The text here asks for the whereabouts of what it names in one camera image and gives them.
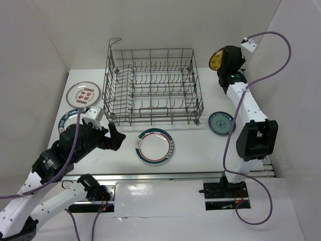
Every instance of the yellow plate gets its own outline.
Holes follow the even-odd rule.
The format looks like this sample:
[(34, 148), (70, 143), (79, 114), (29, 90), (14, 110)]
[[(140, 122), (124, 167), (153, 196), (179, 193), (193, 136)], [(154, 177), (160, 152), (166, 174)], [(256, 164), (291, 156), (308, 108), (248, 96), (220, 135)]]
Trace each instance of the yellow plate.
[(223, 56), (223, 49), (216, 51), (209, 61), (210, 69), (217, 71), (221, 67), (222, 63), (222, 56)]

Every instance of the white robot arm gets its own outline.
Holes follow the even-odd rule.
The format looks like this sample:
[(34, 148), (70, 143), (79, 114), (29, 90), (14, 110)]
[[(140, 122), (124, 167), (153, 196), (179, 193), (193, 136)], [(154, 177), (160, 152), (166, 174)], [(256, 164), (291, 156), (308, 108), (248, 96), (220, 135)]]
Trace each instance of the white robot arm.
[[(264, 159), (273, 152), (278, 129), (277, 122), (269, 120), (261, 111), (250, 90), (247, 89), (246, 78), (239, 71), (240, 69), (245, 70), (249, 62), (248, 59), (257, 46), (254, 40), (244, 39), (240, 48), (226, 46), (211, 58), (216, 64), (213, 68), (217, 68), (215, 70), (219, 76), (220, 86), (236, 107), (243, 92), (246, 91), (238, 115), (243, 124), (243, 130), (236, 142), (236, 150), (240, 159), (231, 170), (242, 174), (249, 174), (258, 160)], [(225, 172), (224, 175), (227, 183), (230, 184), (242, 183), (245, 180), (245, 176), (233, 173)]]
[[(119, 133), (114, 124), (109, 124), (110, 138), (105, 134), (107, 129), (100, 125), (103, 110), (91, 107), (83, 115), (83, 124), (79, 126), (76, 149), (64, 175), (73, 170), (74, 163), (79, 162), (96, 147), (103, 150), (117, 151), (126, 135)], [(104, 187), (89, 174), (82, 175), (71, 187), (39, 204), (43, 197), (62, 179), (60, 176), (55, 182), (43, 186), (61, 171), (71, 152), (76, 125), (69, 126), (60, 133), (59, 140), (52, 147), (44, 151), (32, 166), (27, 180), (21, 187), (16, 199), (13, 199), (0, 215), (0, 240), (32, 240), (36, 230), (43, 226), (53, 216), (84, 198), (92, 199), (99, 194), (105, 195)]]

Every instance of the plate with red text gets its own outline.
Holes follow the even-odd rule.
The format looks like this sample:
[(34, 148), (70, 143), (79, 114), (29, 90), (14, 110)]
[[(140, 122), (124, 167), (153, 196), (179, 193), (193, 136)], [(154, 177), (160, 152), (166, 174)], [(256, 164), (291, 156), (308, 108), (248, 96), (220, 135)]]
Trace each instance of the plate with red text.
[(100, 89), (93, 82), (80, 82), (67, 92), (67, 102), (72, 107), (81, 108), (92, 106), (100, 96)]

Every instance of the dish rack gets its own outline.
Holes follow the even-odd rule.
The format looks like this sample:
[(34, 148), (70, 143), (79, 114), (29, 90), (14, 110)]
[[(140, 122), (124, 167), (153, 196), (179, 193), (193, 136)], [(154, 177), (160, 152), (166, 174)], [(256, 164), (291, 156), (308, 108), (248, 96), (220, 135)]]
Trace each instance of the dish rack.
[(204, 110), (193, 49), (113, 50), (109, 40), (102, 99), (111, 122), (199, 123)]

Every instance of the white backdrop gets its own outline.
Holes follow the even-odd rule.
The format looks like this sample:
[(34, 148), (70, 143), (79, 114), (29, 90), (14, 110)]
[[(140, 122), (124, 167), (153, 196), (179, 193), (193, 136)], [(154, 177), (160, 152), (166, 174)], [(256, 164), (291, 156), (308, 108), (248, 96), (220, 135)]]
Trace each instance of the white backdrop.
[(117, 47), (194, 48), (208, 67), (222, 46), (267, 28), (280, 0), (29, 0), (68, 69), (104, 68)]
[[(308, 241), (320, 240), (321, 220), (321, 1), (283, 0), (269, 30), (283, 33), (292, 45), (289, 65), (275, 77), (252, 87), (266, 115), (279, 131), (271, 156), (284, 177)], [(263, 37), (248, 67), (248, 80), (272, 73), (286, 60), (286, 44)]]
[(68, 72), (27, 1), (0, 1), (0, 33), (0, 195), (9, 195), (47, 149)]

